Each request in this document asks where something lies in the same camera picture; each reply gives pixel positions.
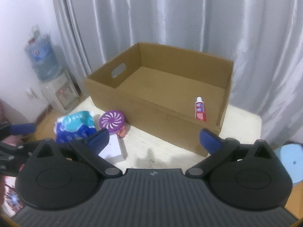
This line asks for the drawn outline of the purple lid air freshener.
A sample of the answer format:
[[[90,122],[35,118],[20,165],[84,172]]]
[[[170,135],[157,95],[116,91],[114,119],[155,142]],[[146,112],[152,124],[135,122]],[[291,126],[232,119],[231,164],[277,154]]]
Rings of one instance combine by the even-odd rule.
[[[98,123],[101,129],[107,129],[110,135],[118,135],[120,138],[124,138],[129,130],[124,114],[118,110],[105,112]]]

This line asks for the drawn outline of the blue tissue pack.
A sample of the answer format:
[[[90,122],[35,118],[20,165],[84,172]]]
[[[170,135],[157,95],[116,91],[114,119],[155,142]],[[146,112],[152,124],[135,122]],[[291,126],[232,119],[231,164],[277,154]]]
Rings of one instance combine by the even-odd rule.
[[[89,111],[79,111],[58,118],[54,125],[56,143],[68,143],[76,138],[87,138],[97,130]]]

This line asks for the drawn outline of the grey window curtain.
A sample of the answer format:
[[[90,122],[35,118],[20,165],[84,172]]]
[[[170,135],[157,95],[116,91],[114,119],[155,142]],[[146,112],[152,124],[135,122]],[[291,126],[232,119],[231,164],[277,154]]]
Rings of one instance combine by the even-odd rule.
[[[274,146],[302,142],[302,0],[53,0],[65,55],[84,79],[138,42],[234,62],[230,103]]]

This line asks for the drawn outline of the brown cardboard box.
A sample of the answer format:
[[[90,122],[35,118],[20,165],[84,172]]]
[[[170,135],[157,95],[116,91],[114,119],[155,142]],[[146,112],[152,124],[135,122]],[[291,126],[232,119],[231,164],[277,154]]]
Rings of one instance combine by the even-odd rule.
[[[222,129],[233,62],[210,54],[139,42],[85,79],[94,105],[121,111],[128,124],[206,156],[199,133]],[[195,119],[202,97],[206,122]]]

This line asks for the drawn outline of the white rectangular carton box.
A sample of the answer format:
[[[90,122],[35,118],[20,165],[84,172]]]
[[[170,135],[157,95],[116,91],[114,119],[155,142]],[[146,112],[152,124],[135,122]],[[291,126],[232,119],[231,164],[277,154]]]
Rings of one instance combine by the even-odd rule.
[[[124,161],[127,158],[127,151],[123,139],[117,134],[110,135],[108,145],[99,153],[99,156],[111,164]]]

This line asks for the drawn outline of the light blue round stool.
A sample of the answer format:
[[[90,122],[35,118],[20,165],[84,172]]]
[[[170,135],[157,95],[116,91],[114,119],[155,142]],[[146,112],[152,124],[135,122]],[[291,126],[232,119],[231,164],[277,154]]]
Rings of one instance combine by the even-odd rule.
[[[290,175],[293,186],[299,184],[303,178],[302,145],[283,145],[274,152]]]

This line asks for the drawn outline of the red white toothpaste tube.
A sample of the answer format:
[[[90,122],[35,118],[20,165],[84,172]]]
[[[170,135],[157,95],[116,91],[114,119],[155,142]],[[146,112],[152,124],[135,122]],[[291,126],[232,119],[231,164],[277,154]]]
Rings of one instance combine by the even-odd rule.
[[[195,119],[206,122],[205,107],[202,97],[197,97],[195,102]]]

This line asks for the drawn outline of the blue water jug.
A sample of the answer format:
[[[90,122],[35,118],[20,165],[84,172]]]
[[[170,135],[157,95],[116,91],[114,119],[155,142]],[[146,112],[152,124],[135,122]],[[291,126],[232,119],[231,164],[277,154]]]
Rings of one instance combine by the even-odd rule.
[[[40,82],[49,82],[61,73],[62,68],[54,53],[50,36],[41,34],[38,26],[32,27],[25,52]]]

